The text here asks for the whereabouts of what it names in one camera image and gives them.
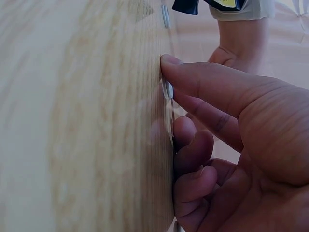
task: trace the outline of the white sleeve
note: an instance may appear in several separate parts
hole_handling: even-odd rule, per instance
[[[241,21],[275,16],[274,0],[246,0],[237,12],[222,12],[210,6],[211,15],[218,21]]]

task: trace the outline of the black tool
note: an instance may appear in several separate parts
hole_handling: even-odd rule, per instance
[[[199,0],[175,0],[172,9],[185,14],[197,15],[198,14],[198,1]],[[210,6],[223,12],[240,11],[245,3],[245,0],[235,0],[235,7],[226,7],[214,0],[204,0]]]

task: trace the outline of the white clip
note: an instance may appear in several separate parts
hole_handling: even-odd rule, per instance
[[[163,88],[164,97],[167,100],[172,99],[173,98],[173,86],[170,84],[170,82],[165,80],[164,77],[162,77],[162,88]]]
[[[165,28],[170,28],[169,11],[166,5],[162,5],[162,15]]]

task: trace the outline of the wood grain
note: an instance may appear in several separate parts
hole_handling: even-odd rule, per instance
[[[0,232],[165,232],[155,0],[0,2]]]

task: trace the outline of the skin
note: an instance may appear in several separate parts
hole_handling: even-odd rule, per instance
[[[267,49],[268,19],[218,21],[218,25],[220,44],[209,62],[256,74]]]
[[[215,63],[164,55],[174,99],[175,216],[186,232],[309,231],[309,91]],[[211,159],[213,137],[241,153]]]

